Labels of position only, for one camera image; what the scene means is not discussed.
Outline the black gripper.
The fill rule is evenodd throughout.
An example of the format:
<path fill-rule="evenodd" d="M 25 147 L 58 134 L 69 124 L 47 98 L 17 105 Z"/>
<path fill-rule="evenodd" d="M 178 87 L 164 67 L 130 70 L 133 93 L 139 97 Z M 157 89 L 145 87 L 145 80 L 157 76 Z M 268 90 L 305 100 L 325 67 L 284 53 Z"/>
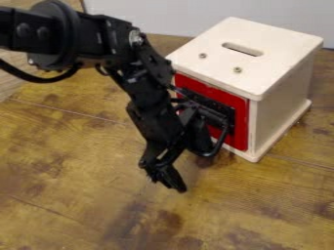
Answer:
<path fill-rule="evenodd" d="M 164 98 L 154 104 L 130 101 L 127 105 L 127 113 L 146 140 L 139 167 L 155 183 L 180 193 L 188 191 L 188 185 L 174 162 L 186 149 L 197 155 L 213 151 L 206 121 L 202 116 L 193 121 L 198 106 L 192 101 L 172 98 Z"/>

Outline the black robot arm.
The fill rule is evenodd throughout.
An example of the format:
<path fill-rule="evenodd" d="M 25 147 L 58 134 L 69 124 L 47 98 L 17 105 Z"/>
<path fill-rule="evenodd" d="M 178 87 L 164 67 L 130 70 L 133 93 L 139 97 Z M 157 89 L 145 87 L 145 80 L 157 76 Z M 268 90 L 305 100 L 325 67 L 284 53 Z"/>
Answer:
<path fill-rule="evenodd" d="M 51 78 L 35 76 L 0 59 L 0 69 L 18 78 L 50 84 L 86 67 L 110 77 L 130 96 L 127 113 L 146 140 L 139 167 L 150 179 L 188 191 L 174 162 L 189 150 L 214 155 L 208 98 L 173 85 L 173 63 L 155 51 L 130 22 L 77 11 L 62 0 L 42 0 L 30 9 L 0 6 L 0 48 L 23 52 Z"/>

